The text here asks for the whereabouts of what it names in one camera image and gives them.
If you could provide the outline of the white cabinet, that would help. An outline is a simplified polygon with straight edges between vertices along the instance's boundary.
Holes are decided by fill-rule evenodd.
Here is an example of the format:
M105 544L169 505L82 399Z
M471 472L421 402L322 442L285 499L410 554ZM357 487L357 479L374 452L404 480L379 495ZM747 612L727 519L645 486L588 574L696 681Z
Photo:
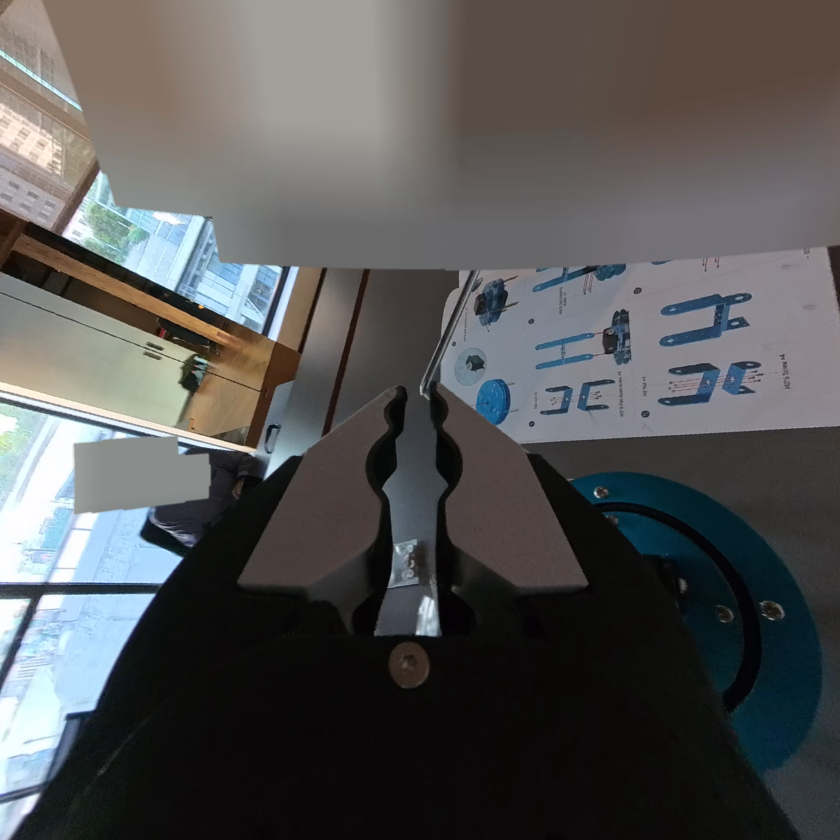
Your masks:
M2 274L2 390L216 436L187 376L189 350Z

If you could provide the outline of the small clear parts bag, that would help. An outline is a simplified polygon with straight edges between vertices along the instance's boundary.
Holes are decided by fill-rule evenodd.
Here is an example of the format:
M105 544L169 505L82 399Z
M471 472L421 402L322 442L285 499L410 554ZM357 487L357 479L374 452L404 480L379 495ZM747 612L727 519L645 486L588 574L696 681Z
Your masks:
M385 607L389 633L441 635L438 587L424 542L413 539L394 543Z

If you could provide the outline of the printed assembly instruction sheet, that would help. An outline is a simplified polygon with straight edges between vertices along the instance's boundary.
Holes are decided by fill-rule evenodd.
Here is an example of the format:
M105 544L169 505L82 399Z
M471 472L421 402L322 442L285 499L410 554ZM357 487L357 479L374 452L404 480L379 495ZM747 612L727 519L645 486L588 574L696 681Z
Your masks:
M438 378L522 445L837 427L838 249L483 269Z

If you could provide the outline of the wooden shelf unit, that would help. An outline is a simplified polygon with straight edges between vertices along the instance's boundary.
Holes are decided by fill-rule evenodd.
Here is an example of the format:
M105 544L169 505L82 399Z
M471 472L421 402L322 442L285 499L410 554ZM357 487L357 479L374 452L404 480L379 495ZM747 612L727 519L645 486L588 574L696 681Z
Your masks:
M207 361L181 425L190 433L252 449L260 446L278 386L292 382L301 359L291 346L187 300L58 234L2 212L2 269L46 289L54 274L66 279L55 294L153 334Z

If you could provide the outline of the thin metal hex key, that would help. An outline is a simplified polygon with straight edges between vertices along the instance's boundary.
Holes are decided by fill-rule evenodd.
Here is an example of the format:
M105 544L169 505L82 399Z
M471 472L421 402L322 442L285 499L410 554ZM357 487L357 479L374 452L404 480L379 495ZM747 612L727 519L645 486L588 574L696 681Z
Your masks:
M420 382L419 392L428 401L431 399L432 385L438 380L440 365L445 356L446 349L469 303L470 296L476 290L479 282L480 269L470 269L467 272L465 281L458 287L457 298L453 307L449 310L440 338Z

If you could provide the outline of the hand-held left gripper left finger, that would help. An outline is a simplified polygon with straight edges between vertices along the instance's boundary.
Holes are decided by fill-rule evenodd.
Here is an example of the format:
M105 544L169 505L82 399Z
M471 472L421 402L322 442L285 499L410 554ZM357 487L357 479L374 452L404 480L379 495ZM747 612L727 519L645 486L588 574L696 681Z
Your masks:
M396 472L406 388L392 386L311 446L238 585L311 601L365 602L392 571L385 483Z

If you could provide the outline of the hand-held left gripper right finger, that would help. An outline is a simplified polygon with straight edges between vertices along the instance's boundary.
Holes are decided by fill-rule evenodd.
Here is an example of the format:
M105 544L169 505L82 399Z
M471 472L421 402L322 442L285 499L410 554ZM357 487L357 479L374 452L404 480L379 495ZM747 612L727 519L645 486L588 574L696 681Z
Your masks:
M432 384L441 576L461 599L569 595L588 586L526 451Z

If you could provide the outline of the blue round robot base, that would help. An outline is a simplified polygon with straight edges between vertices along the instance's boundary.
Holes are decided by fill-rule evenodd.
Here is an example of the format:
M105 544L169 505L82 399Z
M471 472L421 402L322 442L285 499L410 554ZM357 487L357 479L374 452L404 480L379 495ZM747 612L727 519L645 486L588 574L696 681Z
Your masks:
M752 766L781 768L823 693L822 645L787 565L736 513L678 482L618 471L572 486L664 576Z

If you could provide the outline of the grey desk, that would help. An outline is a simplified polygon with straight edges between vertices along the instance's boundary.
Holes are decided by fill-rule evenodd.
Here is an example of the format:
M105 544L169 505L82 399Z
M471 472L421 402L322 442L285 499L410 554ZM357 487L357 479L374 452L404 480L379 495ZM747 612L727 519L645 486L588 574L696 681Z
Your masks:
M431 545L445 486L419 383L436 348L458 274L443 270L299 269L318 282L297 379L271 464L299 453L384 389L408 392L398 467L385 484L396 542ZM838 429L792 429L614 442L537 444L567 478L606 471L662 476L733 510L786 562L822 642L824 682L816 722L800 751L768 774L803 838L838 838Z

